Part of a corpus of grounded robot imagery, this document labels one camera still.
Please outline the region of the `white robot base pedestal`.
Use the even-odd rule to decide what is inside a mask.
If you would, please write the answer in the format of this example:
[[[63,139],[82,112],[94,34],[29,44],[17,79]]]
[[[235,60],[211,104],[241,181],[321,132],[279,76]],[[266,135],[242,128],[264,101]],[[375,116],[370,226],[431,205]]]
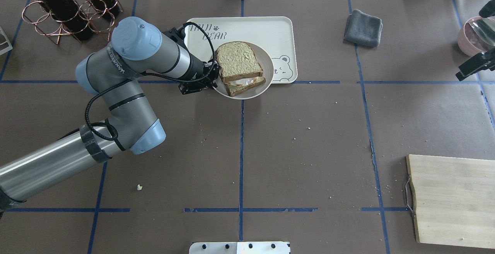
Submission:
[[[290,254],[289,242],[196,242],[191,244],[189,254]]]

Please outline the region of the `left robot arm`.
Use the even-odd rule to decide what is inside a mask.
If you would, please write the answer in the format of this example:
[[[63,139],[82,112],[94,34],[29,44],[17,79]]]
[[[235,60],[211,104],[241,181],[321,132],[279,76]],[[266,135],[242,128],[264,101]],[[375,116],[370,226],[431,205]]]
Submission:
[[[142,154],[160,145],[166,133],[138,79],[145,76],[179,83],[182,94],[217,87],[216,55],[201,61],[184,44],[184,31],[161,32],[131,16],[113,30],[107,46],[92,53],[76,69],[76,80],[93,94],[84,111],[84,124],[59,140],[1,167],[1,212],[119,152]]]

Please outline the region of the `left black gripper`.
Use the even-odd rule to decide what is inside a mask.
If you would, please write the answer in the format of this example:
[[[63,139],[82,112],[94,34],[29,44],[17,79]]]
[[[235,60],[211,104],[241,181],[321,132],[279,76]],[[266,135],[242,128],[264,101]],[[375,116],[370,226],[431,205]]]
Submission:
[[[179,90],[182,94],[200,92],[205,88],[217,88],[215,81],[219,76],[220,69],[212,41],[202,27],[196,26],[203,33],[212,50],[212,58],[210,60],[200,60],[191,53],[184,42],[186,37],[185,28],[186,26],[182,26],[179,29],[172,28],[163,32],[166,37],[178,46],[178,57],[172,68],[163,72],[162,75],[170,81],[179,83]]]

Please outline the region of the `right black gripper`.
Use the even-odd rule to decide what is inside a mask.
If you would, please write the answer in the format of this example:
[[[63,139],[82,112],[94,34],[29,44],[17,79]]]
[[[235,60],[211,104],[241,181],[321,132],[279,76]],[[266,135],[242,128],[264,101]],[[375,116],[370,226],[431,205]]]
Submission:
[[[487,2],[479,11],[479,16],[489,18],[495,16],[495,0]],[[469,60],[459,66],[459,72],[456,73],[456,78],[463,81],[469,76],[483,70],[495,70],[495,49],[490,49],[484,53],[477,53]]]

